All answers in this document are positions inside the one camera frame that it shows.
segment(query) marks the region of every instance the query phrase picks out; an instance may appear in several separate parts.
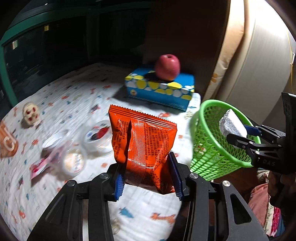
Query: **blue animal print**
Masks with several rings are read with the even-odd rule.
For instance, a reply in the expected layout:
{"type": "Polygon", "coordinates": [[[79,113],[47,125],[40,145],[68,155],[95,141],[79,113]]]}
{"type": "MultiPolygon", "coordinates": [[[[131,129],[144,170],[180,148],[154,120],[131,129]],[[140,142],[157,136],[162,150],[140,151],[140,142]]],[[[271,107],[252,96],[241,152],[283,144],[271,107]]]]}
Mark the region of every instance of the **blue animal print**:
{"type": "Polygon", "coordinates": [[[126,207],[124,208],[119,208],[120,210],[120,214],[123,215],[123,216],[127,216],[128,218],[134,218],[134,216],[127,210],[126,207]]]}

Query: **tablecloth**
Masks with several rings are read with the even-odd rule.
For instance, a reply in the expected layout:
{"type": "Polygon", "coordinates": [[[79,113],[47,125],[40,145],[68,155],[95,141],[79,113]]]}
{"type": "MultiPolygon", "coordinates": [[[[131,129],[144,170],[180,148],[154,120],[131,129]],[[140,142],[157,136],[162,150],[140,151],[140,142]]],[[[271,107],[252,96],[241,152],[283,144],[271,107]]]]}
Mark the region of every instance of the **tablecloth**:
{"type": "MultiPolygon", "coordinates": [[[[3,119],[19,142],[17,153],[0,162],[0,213],[13,234],[26,241],[34,225],[67,182],[56,170],[45,171],[30,181],[30,165],[40,159],[42,143],[52,134],[77,129],[91,113],[97,121],[108,119],[110,104],[165,118],[177,124],[172,151],[178,162],[189,165],[192,143],[190,117],[199,109],[200,96],[194,95],[186,112],[126,97],[124,77],[132,70],[96,63],[46,85],[18,103],[3,119]],[[38,129],[22,124],[22,108],[34,102],[40,108],[42,123],[38,129]]],[[[92,180],[114,163],[114,153],[89,157],[85,169],[74,178],[78,183],[92,180]]],[[[161,195],[125,185],[116,203],[109,202],[115,240],[165,240],[174,225],[181,202],[175,194],[161,195]]],[[[87,202],[83,206],[83,239],[88,240],[87,202]]]]}

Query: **wire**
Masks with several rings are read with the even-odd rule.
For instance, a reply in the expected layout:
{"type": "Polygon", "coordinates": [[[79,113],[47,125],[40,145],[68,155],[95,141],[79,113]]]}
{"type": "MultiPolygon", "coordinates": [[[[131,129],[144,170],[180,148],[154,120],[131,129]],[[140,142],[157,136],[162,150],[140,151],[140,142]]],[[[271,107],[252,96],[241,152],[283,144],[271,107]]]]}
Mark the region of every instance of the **wire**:
{"type": "Polygon", "coordinates": [[[289,46],[290,46],[290,57],[291,57],[291,63],[290,63],[290,65],[291,65],[290,84],[291,84],[292,93],[294,94],[294,91],[293,91],[293,59],[292,59],[292,47],[291,47],[291,42],[290,42],[288,30],[287,30],[287,36],[288,36],[288,41],[289,41],[289,46]]]}

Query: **tissue box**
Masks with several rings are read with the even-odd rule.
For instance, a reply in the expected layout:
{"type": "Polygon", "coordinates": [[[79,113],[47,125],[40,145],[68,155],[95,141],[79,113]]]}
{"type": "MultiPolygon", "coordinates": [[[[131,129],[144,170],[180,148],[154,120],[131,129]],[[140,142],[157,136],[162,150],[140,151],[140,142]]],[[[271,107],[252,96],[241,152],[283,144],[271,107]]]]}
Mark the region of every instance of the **tissue box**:
{"type": "Polygon", "coordinates": [[[180,73],[172,82],[159,80],[153,67],[142,66],[125,77],[128,96],[186,111],[194,93],[194,76],[180,73]]]}

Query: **bolt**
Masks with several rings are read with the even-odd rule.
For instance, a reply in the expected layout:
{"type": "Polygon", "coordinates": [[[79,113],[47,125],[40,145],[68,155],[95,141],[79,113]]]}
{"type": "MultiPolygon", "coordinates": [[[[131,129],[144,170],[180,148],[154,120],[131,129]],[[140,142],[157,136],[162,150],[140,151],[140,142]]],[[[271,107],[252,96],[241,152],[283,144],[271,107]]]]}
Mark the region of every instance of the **bolt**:
{"type": "Polygon", "coordinates": [[[106,178],[109,177],[109,174],[106,173],[106,172],[103,172],[103,173],[101,173],[101,174],[99,175],[99,177],[100,177],[101,179],[106,179],[106,178]]]}
{"type": "Polygon", "coordinates": [[[189,177],[192,178],[192,179],[197,179],[198,175],[196,173],[192,172],[192,173],[189,174],[189,177]]]}
{"type": "Polygon", "coordinates": [[[75,181],[74,180],[67,181],[67,186],[72,187],[74,185],[75,185],[75,181]]]}
{"type": "Polygon", "coordinates": [[[231,183],[227,180],[223,181],[222,184],[226,187],[229,187],[231,185],[231,183]]]}

